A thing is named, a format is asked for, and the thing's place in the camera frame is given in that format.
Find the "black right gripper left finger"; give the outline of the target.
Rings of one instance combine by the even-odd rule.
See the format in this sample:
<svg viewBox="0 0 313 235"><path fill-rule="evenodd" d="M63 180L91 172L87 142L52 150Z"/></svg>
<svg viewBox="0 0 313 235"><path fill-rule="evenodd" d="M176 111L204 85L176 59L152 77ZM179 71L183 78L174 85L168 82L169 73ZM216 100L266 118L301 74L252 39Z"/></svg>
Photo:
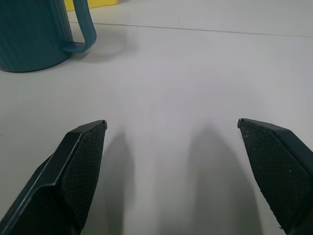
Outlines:
<svg viewBox="0 0 313 235"><path fill-rule="evenodd" d="M97 186L107 122L68 132L0 221L0 235L80 235Z"/></svg>

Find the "teal ribbed mug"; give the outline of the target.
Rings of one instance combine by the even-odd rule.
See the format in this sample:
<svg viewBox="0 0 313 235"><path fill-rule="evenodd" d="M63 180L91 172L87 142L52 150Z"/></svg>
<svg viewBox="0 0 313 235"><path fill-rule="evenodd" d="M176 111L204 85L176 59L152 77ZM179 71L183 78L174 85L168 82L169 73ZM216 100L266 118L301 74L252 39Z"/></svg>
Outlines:
<svg viewBox="0 0 313 235"><path fill-rule="evenodd" d="M48 69L96 42L87 0L72 0L84 42L73 39L65 0L0 0L0 70Z"/></svg>

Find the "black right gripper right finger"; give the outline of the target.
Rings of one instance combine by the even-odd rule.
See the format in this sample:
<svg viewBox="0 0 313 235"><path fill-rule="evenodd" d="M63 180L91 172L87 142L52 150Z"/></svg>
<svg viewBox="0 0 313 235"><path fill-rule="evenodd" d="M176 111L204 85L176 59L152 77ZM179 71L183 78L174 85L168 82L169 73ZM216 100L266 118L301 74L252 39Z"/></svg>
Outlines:
<svg viewBox="0 0 313 235"><path fill-rule="evenodd" d="M292 131L238 121L250 166L271 211L287 235L313 235L313 151Z"/></svg>

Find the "yellow block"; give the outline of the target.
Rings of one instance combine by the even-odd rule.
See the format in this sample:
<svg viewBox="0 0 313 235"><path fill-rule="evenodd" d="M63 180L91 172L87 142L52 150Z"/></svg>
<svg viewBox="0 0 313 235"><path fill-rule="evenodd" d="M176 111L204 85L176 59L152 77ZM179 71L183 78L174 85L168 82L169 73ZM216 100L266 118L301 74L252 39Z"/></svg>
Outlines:
<svg viewBox="0 0 313 235"><path fill-rule="evenodd" d="M87 1L89 8L98 8L118 4L118 0L87 0ZM67 11L75 10L73 0L64 0L64 3Z"/></svg>

